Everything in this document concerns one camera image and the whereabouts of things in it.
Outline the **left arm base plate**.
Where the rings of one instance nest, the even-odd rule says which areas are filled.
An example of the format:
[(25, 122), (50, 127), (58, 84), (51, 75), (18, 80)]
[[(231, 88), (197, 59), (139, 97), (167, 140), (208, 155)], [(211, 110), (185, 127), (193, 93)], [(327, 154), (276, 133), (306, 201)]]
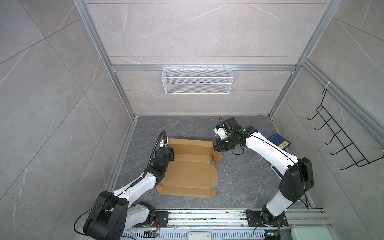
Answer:
[(169, 212), (168, 211), (155, 211), (152, 217), (151, 228), (155, 228), (156, 226), (160, 228), (166, 228), (168, 226), (169, 221)]

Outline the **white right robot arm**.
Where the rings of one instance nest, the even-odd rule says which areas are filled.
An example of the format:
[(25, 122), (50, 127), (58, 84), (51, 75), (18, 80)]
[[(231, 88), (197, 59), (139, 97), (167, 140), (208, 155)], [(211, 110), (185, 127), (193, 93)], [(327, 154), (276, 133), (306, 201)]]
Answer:
[(247, 147), (267, 160), (282, 177), (279, 190), (262, 208), (261, 218), (272, 224), (287, 208), (297, 202), (314, 186), (312, 163), (307, 158), (298, 158), (282, 150), (252, 126), (241, 127), (235, 118), (223, 120), (214, 132), (219, 136), (215, 142), (217, 152), (232, 152), (236, 146)]

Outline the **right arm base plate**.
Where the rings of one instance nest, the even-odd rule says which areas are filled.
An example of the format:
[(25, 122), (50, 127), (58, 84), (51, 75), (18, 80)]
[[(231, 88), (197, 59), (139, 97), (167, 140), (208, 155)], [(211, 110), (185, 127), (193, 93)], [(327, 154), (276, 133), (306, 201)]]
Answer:
[(245, 214), (246, 214), (246, 220), (248, 222), (249, 227), (257, 227), (257, 226), (288, 227), (289, 226), (285, 212), (282, 212), (278, 216), (273, 216), (267, 210), (262, 210), (262, 211), (246, 210)]

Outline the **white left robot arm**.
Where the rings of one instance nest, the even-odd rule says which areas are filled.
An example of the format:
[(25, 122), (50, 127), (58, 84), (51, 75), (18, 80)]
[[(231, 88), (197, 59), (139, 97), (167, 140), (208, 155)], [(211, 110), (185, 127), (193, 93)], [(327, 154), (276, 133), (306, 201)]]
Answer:
[(83, 234), (95, 240), (118, 240), (127, 228), (137, 224), (151, 225), (154, 207), (144, 202), (135, 207), (132, 204), (163, 180), (174, 159), (174, 149), (161, 147), (154, 151), (150, 165), (138, 178), (116, 191), (100, 193), (89, 210)]

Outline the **brown cardboard box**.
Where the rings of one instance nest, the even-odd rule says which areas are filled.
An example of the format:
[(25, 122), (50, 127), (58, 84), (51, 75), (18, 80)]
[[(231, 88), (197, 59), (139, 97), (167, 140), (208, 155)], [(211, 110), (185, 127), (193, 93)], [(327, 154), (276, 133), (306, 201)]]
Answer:
[(211, 199), (217, 194), (222, 155), (212, 141), (169, 139), (175, 158), (157, 191), (165, 196)]

